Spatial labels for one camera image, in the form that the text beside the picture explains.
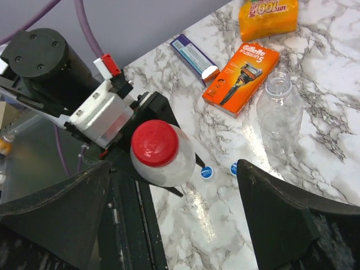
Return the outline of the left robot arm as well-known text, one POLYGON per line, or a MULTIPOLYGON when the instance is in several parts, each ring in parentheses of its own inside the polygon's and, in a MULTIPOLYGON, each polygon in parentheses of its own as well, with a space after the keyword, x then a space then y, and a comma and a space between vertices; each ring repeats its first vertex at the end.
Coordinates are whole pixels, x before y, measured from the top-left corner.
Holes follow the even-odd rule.
POLYGON ((158 92, 133 99, 132 85, 110 55, 94 62, 99 82, 59 32, 39 28, 18 32, 1 60, 7 65, 1 87, 35 111, 65 116, 65 130, 98 146, 101 160, 124 154, 115 166, 136 180, 177 195, 195 166, 205 166, 168 99, 158 92))

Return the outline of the red bottle cap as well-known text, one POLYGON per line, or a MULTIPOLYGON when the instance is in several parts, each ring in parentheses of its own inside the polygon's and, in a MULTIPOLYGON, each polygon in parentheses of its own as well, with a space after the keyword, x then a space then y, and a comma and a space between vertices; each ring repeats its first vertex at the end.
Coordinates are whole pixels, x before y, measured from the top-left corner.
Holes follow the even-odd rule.
POLYGON ((163 167, 177 156, 179 138, 170 124, 162 120, 149 120, 134 131, 131 148, 142 164, 163 167))

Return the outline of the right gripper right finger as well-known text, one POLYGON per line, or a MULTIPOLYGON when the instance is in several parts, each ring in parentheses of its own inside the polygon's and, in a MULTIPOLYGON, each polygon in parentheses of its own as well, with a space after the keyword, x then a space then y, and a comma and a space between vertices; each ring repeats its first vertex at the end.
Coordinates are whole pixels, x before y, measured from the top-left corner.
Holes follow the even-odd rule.
POLYGON ((259 269, 359 269, 359 207, 280 180, 247 160, 237 181, 259 269))

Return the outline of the red label plastic bottle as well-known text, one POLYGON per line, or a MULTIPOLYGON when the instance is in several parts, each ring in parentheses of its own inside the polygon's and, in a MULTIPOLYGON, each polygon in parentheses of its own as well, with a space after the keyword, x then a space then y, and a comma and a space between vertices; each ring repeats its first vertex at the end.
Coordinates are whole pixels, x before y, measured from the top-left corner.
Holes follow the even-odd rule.
POLYGON ((130 158, 141 177, 160 187, 186 183, 196 165, 195 150, 185 132, 162 120, 146 121, 134 131, 130 158))

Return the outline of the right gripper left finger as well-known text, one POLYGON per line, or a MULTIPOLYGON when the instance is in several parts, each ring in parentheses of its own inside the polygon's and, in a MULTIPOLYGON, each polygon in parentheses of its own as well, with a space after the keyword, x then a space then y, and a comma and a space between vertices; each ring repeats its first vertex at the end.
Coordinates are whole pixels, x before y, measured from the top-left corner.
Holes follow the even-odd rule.
POLYGON ((90 260, 110 183, 95 165, 28 196, 1 204, 1 223, 78 269, 90 260))

